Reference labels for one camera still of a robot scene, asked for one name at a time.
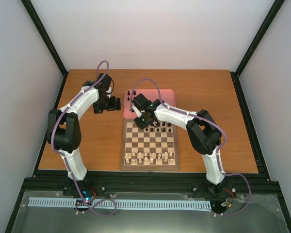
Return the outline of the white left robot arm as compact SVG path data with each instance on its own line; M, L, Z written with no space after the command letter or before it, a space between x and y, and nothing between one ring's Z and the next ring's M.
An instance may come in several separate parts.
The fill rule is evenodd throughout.
M60 154L68 177L76 180L75 191L83 196L90 192L91 183L85 179L87 169L79 149L79 120L91 106L95 114L121 109L120 98L112 96L111 85L114 85L112 78L100 73L96 81L86 81L68 104L58 110L51 109L48 113L47 142L55 153Z

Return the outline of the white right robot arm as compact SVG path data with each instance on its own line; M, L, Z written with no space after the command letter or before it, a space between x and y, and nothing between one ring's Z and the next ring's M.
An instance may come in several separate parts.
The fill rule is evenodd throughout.
M202 155L206 168L206 179L219 185L225 178L220 149L223 130L216 125L206 110L190 112L176 108L160 99L148 100L143 94L130 102L130 110L137 117L134 122L139 129L145 129L154 122L167 122L185 129L195 151Z

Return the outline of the wooden chess board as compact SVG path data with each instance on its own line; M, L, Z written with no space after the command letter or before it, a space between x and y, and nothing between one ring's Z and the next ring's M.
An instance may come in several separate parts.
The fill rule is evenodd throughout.
M148 132L145 129L139 129L132 119L124 120L123 127L123 143L122 143L122 156L121 156L121 170L122 171L178 171L180 169L180 159L178 150L178 135L177 127L171 124L168 127L168 122L165 122L165 127L162 123L165 121L159 121L159 127L148 126ZM142 153L142 157L138 158L138 153ZM144 153L147 153L148 162L144 164ZM163 164L163 154L168 153L168 164ZM129 154L130 164L126 164L125 154ZM135 153L136 157L132 158L131 154ZM150 163L152 153L156 154L153 163ZM161 154L161 162L156 163L158 154Z

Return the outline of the black left frame post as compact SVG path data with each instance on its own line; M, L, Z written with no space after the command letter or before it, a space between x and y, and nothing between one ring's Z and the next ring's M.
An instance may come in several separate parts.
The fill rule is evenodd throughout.
M38 33L40 34L42 40L44 41L47 49L49 50L55 64L57 65L60 73L65 77L68 74L46 28L44 27L34 5L32 4L31 0L21 0L25 10L27 11L29 17L31 18L33 24L35 25Z

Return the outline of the black frame post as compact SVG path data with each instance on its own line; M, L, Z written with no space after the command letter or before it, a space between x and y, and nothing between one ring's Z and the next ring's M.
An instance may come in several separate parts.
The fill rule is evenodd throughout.
M265 16L262 24L260 25L257 33L255 34L253 40L251 41L246 53L244 54L240 64L238 65L235 75L237 78L240 77L242 72L244 71L245 67L247 66L248 62L250 61L251 57L253 56L255 50L259 46L260 42L262 41L263 37L265 36L266 32L268 31L270 25L272 24L273 20L275 19L277 13L281 9L282 5L284 4L285 0L275 0L268 11L267 15Z
M21 0L25 10L27 11L29 17L31 18L33 24L35 25L38 33L40 34L42 40L44 41L47 49L49 50L55 64L57 65L60 73L65 77L68 74L46 28L44 27L34 5L32 4L31 0Z

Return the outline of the black front frame rail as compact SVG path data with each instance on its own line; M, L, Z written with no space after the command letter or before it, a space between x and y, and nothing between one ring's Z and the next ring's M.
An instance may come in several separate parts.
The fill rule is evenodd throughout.
M280 194L278 182L272 182L264 174L246 174L227 177L216 188L206 180L204 173L157 173L157 172L93 172L89 171L83 181L74 183L65 171L39 170L25 178L21 191L62 191L77 196L92 190L97 196L107 197L117 192L129 193L179 193L194 198L222 198L227 191L236 194Z

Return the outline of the black right frame post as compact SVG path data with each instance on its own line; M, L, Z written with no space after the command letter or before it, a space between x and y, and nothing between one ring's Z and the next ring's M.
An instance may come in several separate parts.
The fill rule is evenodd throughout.
M238 65L235 75L237 78L240 77L242 72L244 71L245 67L247 66L248 62L250 61L251 57L253 56L255 50L259 46L260 42L262 41L263 37L265 36L266 32L268 31L270 25L272 24L273 20L275 19L277 13L281 9L282 5L284 4L285 0L275 0L268 11L267 15L265 16L262 24L260 25L257 33L255 34L253 40L251 41L246 53L244 54L240 64Z

